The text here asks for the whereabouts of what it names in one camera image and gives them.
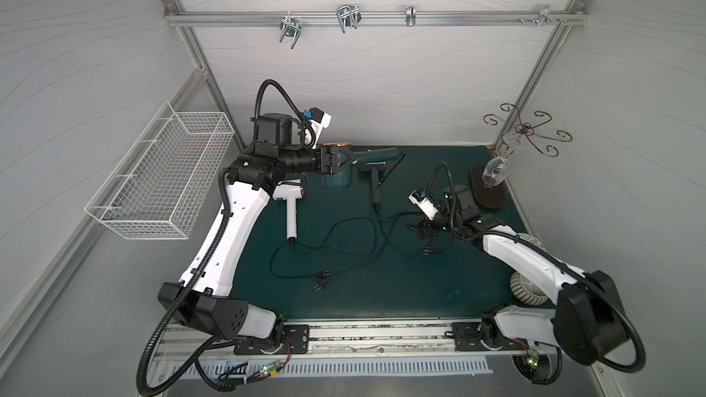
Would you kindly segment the green hair dryer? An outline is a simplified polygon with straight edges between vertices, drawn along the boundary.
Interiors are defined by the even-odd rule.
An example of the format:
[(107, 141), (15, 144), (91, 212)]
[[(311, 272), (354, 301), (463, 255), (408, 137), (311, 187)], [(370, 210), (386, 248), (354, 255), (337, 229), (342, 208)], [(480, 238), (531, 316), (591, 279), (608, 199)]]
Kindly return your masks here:
[[(354, 167), (360, 167), (361, 165), (370, 163), (395, 161), (401, 154), (397, 148), (384, 148), (355, 153), (356, 156), (358, 156), (358, 163), (356, 163)], [(351, 168), (351, 173), (347, 175), (323, 175), (321, 173), (324, 187), (329, 190), (348, 189), (352, 185), (354, 167)]]

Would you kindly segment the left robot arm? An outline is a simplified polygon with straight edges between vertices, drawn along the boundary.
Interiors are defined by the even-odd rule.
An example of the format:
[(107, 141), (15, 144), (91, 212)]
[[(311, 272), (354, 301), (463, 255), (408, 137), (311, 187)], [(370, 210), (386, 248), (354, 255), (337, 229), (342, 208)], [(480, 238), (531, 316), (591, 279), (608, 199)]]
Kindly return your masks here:
[[(329, 115), (319, 108), (299, 110), (277, 81), (267, 79), (260, 85), (252, 121), (252, 142), (218, 174), (222, 206), (206, 241), (182, 278), (165, 283), (159, 292), (165, 315), (139, 361), (136, 388), (141, 396), (166, 391), (219, 342), (251, 339), (279, 348), (283, 340), (279, 314), (230, 296), (250, 233), (288, 174), (319, 173), (331, 189), (347, 189), (352, 183), (356, 154), (343, 143), (318, 141)], [(175, 373), (152, 386), (148, 370), (172, 321), (209, 337)]]

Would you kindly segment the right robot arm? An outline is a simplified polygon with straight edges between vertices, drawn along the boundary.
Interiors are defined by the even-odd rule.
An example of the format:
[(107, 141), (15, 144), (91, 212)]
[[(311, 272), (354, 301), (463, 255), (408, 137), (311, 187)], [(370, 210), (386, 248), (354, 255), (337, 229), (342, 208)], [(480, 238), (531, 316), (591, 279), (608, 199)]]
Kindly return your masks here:
[(569, 265), (495, 215), (481, 214), (464, 185), (450, 183), (441, 198), (431, 189), (426, 184), (408, 197), (424, 216), (412, 227), (420, 237), (449, 232), (473, 244), (512, 268), (518, 283), (529, 285), (553, 305), (531, 308), (522, 300), (519, 305), (491, 308), (478, 328), (487, 349), (498, 350), (509, 339), (523, 339), (553, 347), (584, 366), (599, 362), (623, 373), (645, 367), (645, 344), (611, 276)]

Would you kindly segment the grey hair dryer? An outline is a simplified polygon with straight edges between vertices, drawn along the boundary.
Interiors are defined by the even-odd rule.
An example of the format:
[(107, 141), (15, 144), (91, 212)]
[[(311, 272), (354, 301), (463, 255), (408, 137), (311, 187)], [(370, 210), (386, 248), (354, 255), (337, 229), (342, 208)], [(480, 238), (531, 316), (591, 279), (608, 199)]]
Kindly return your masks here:
[(359, 167), (360, 175), (368, 175), (371, 182), (371, 207), (374, 213), (379, 213), (382, 207), (380, 185), (386, 171), (385, 162), (370, 163)]

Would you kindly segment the white hair dryer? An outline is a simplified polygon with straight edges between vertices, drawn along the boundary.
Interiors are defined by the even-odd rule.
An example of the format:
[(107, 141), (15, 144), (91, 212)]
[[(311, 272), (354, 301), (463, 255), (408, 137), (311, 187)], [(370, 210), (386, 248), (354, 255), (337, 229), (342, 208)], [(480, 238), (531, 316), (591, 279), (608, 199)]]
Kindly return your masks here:
[(286, 236), (293, 246), (298, 238), (297, 201), (304, 195), (303, 182), (300, 179), (281, 181), (275, 188), (272, 198), (286, 203)]

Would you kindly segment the green table mat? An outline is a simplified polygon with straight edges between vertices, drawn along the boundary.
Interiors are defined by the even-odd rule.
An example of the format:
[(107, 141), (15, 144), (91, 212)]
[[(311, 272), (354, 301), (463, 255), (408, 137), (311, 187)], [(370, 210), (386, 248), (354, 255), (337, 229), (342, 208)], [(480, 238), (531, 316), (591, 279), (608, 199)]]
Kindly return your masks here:
[(490, 158), (484, 147), (406, 147), (371, 207), (368, 175), (329, 190), (303, 176), (298, 243), (286, 241), (286, 207), (270, 202), (259, 216), (233, 279), (231, 297), (294, 319), (471, 318), (514, 303), (511, 269), (472, 244), (441, 233), (433, 246), (407, 228), (421, 218), (408, 200), (426, 184), (440, 196), (468, 184)]

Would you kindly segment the black ornate jewelry stand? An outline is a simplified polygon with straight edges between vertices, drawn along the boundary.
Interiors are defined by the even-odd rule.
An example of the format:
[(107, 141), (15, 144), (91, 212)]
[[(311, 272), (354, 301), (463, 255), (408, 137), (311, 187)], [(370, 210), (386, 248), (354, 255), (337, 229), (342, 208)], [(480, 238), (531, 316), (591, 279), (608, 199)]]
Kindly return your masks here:
[(476, 167), (471, 175), (472, 191), (476, 202), (491, 210), (499, 210), (506, 201), (505, 183), (511, 173), (510, 156), (528, 145), (539, 154), (549, 158), (559, 156), (556, 143), (571, 143), (574, 137), (566, 130), (557, 130), (553, 135), (540, 133), (540, 128), (549, 124), (553, 116), (543, 110), (533, 112), (533, 121), (524, 121), (517, 105), (503, 102), (499, 106), (504, 116), (485, 114), (486, 125), (506, 128), (500, 137), (500, 147), (483, 169)]

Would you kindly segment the metal hook clamp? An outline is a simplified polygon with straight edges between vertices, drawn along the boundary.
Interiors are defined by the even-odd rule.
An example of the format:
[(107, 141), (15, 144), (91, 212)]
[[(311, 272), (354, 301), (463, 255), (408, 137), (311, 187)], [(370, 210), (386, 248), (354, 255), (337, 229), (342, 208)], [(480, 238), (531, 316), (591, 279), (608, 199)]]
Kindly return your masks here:
[(290, 49), (293, 50), (302, 34), (302, 24), (298, 18), (290, 15), (282, 18), (279, 24), (279, 42), (290, 39)]
[(406, 7), (406, 27), (413, 28), (417, 22), (417, 9), (414, 5)]
[(552, 14), (552, 9), (550, 6), (545, 6), (541, 10), (539, 10), (536, 17), (530, 19), (520, 18), (518, 22), (525, 26), (532, 25), (535, 28), (540, 28), (544, 26), (560, 27), (568, 23), (565, 18), (557, 18), (556, 16), (554, 16)]
[(343, 33), (348, 28), (358, 29), (361, 20), (360, 7), (358, 5), (344, 5), (336, 10), (336, 20)]

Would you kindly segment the aluminium top rail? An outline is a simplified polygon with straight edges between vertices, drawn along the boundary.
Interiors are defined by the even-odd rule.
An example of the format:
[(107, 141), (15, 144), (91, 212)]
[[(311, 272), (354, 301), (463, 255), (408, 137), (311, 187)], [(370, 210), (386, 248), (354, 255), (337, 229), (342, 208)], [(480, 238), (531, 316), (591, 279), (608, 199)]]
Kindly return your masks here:
[[(360, 11), (359, 27), (407, 28), (406, 10)], [(479, 26), (525, 26), (520, 18), (536, 17), (538, 10), (530, 11), (424, 11), (417, 8), (414, 27), (479, 27)], [(583, 25), (590, 19), (588, 13), (555, 11), (557, 18), (565, 18), (566, 25)], [(264, 28), (278, 27), (285, 16), (300, 20), (302, 27), (338, 27), (334, 11), (290, 11), (290, 12), (183, 12), (167, 16), (171, 27), (185, 28)]]

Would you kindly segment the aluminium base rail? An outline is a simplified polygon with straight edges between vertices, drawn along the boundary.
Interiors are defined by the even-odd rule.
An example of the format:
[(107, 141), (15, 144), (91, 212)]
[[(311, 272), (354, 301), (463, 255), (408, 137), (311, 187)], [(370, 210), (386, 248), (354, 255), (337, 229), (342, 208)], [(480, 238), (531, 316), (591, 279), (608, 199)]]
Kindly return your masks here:
[(296, 360), (309, 358), (459, 357), (524, 355), (524, 344), (552, 355), (548, 345), (529, 339), (505, 343), (499, 350), (486, 349), (475, 338), (466, 339), (478, 318), (292, 320), (284, 325), (283, 347)]

